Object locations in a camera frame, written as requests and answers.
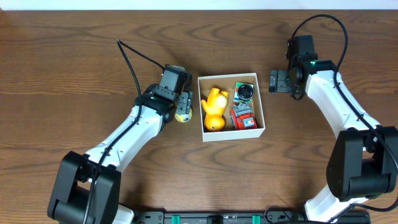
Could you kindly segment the yellow grey striped ball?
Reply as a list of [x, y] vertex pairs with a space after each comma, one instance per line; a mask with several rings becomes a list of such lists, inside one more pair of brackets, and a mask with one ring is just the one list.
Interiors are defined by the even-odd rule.
[[180, 122], [180, 123], [189, 122], [191, 120], [192, 116], [193, 116], [192, 109], [190, 109], [189, 113], [187, 113], [187, 114], [177, 114], [177, 113], [175, 113], [175, 119], [178, 122]]

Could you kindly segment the black round lid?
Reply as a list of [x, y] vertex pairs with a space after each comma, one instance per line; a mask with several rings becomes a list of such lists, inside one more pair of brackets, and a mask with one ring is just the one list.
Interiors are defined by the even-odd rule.
[[254, 95], [254, 88], [249, 84], [242, 84], [237, 91], [237, 96], [242, 101], [249, 101]]

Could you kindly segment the orange rubber animal toy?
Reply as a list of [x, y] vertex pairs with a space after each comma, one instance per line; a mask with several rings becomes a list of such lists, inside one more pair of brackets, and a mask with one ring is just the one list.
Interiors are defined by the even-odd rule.
[[212, 88], [207, 100], [201, 100], [201, 106], [205, 110], [204, 126], [208, 131], [221, 131], [225, 126], [223, 113], [228, 102], [227, 91]]

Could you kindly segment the colourful puzzle cube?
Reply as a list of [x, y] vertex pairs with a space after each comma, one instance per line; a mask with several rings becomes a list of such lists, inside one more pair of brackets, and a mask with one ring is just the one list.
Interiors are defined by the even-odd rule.
[[235, 91], [234, 91], [234, 98], [233, 98], [233, 102], [234, 102], [234, 103], [250, 103], [250, 102], [251, 102], [251, 100], [249, 100], [249, 101], [242, 101], [242, 100], [240, 100], [240, 99], [238, 98], [238, 96], [237, 96], [237, 91], [238, 91], [238, 88], [239, 88], [242, 84], [249, 84], [249, 85], [252, 85], [252, 87], [254, 88], [254, 85], [253, 85], [253, 84], [250, 84], [250, 83], [242, 83], [242, 82], [236, 82]]

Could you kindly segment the white cardboard box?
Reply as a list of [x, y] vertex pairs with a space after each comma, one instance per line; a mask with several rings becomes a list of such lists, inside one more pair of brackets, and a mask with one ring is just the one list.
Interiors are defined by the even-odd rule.
[[[230, 111], [233, 106], [234, 92], [236, 83], [252, 84], [254, 88], [254, 96], [252, 98], [251, 107], [254, 113], [254, 119], [257, 123], [256, 129], [235, 130], [233, 128]], [[264, 113], [262, 110], [262, 102], [259, 91], [257, 75], [255, 73], [239, 73], [230, 75], [212, 75], [206, 77], [198, 77], [198, 95], [200, 100], [205, 100], [211, 93], [212, 88], [219, 88], [221, 91], [229, 93], [226, 109], [223, 113], [225, 119], [225, 127], [216, 132], [211, 132], [205, 128], [205, 110], [200, 107], [201, 130], [204, 142], [209, 141], [225, 141], [246, 138], [258, 138], [264, 132], [266, 125], [264, 122]]]

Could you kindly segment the red toy truck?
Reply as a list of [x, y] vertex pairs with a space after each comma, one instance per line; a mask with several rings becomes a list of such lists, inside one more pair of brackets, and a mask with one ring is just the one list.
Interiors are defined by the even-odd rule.
[[247, 103], [233, 105], [230, 117], [235, 130], [257, 129], [253, 110]]

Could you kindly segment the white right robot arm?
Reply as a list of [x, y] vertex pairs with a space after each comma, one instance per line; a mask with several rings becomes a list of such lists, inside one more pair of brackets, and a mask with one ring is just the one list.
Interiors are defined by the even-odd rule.
[[326, 168], [327, 184], [303, 210], [270, 207], [264, 213], [187, 213], [172, 223], [369, 223], [367, 200], [392, 192], [397, 181], [397, 129], [381, 126], [345, 87], [339, 65], [320, 60], [309, 35], [287, 42], [286, 70], [270, 74], [272, 93], [312, 99], [336, 142]]

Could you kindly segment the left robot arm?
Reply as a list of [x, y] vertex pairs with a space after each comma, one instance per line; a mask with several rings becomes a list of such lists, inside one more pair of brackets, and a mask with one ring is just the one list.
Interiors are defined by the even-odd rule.
[[70, 151], [60, 163], [47, 208], [59, 223], [132, 223], [134, 211], [119, 203], [126, 167], [176, 114], [190, 114], [192, 75], [166, 65], [160, 83], [136, 98], [124, 122], [84, 154]]

